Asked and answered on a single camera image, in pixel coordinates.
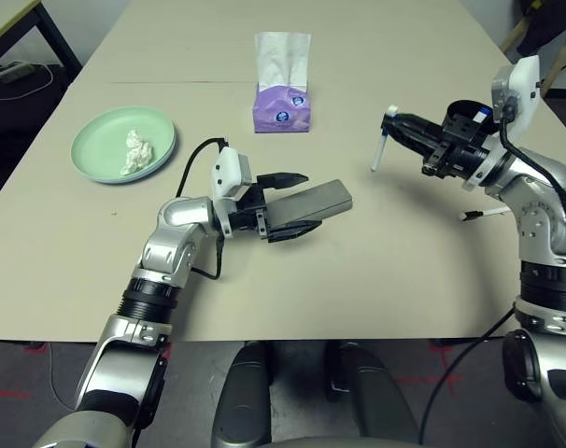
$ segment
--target wall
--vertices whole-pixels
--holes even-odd
[[[521,19],[517,0],[461,0],[461,2],[496,44],[500,44]],[[80,61],[85,63],[129,0],[44,0],[43,3]],[[543,76],[555,60],[565,38],[566,32],[542,48],[540,56]],[[33,30],[22,39],[2,59],[2,62],[14,59],[37,63],[56,61],[54,53],[37,30]],[[553,87],[566,89],[566,69],[561,72]]]
[[[497,45],[501,44],[522,17],[517,0],[461,0],[461,2]],[[548,73],[565,39],[566,31],[541,48],[539,52],[541,77],[545,77]],[[512,62],[515,61],[515,55],[514,51],[507,54]],[[560,73],[553,88],[566,89],[566,69]]]

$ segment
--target purple tissue box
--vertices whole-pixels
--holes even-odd
[[[310,131],[310,99],[293,87],[256,89],[252,109],[255,133],[307,133]]]

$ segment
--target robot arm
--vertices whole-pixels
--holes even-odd
[[[338,180],[267,204],[265,189],[292,187],[307,177],[277,173],[252,183],[248,159],[231,147],[221,149],[212,180],[213,201],[175,198],[159,211],[118,310],[108,318],[79,381],[76,410],[53,425],[35,448],[135,446],[163,392],[171,312],[185,294],[207,238],[217,237],[222,244],[235,231],[255,230],[269,242],[283,241],[352,205]]]
[[[495,77],[492,108],[457,101],[441,126],[390,108],[382,128],[423,157],[424,175],[460,177],[465,189],[483,187],[514,213],[521,259],[521,292],[514,306],[522,329],[505,337],[505,383],[516,397],[543,403],[557,439],[566,446],[566,213],[546,176],[503,145],[530,124],[538,78],[538,58],[525,58]],[[505,129],[501,135],[500,124],[507,121],[507,135]],[[520,150],[566,193],[565,165]]]

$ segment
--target wooden stick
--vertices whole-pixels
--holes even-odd
[[[499,49],[503,52],[503,54],[509,50],[509,48],[516,43],[516,41],[524,35],[528,28],[530,28],[530,18],[528,16],[522,17],[522,20],[516,25],[516,28],[511,30],[511,33],[507,35],[505,40],[500,44]]]

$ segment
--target white tissue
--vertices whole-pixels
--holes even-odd
[[[289,86],[306,91],[312,35],[268,31],[254,35],[259,91]]]
[[[130,175],[148,166],[152,159],[152,146],[135,129],[127,133],[125,146],[130,150],[127,151],[125,165],[121,168],[121,175]]]

